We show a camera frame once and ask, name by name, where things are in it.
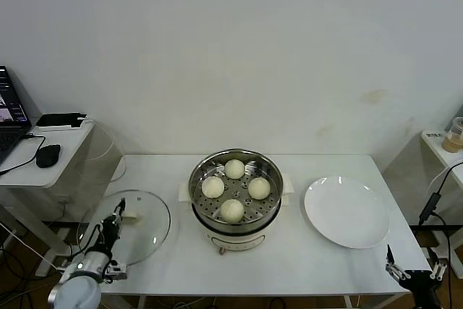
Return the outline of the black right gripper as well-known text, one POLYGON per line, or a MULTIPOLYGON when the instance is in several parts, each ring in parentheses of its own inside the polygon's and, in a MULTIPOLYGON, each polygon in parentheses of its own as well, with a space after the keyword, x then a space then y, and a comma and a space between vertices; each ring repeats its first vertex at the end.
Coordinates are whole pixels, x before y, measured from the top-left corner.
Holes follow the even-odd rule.
POLYGON ((428 247, 428 256, 433 266, 432 271, 404 271, 395 263, 390 245, 387 245, 386 272, 395 281, 404 281, 404 288, 412 293, 414 308, 441 308, 441 301, 436 291, 442 284, 447 265, 440 261, 431 247, 428 247))

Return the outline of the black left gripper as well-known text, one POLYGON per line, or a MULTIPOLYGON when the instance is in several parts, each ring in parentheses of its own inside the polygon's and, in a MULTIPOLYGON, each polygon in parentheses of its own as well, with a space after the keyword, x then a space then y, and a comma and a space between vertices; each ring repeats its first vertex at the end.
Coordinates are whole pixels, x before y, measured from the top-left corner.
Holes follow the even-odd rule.
POLYGON ((108 251, 111 251, 115 242, 120 237, 122 228, 122 216, 126 208, 126 198, 122 198, 119 205, 113 211, 113 216, 108 216, 101 221, 101 233, 99 234, 99 244, 108 251))

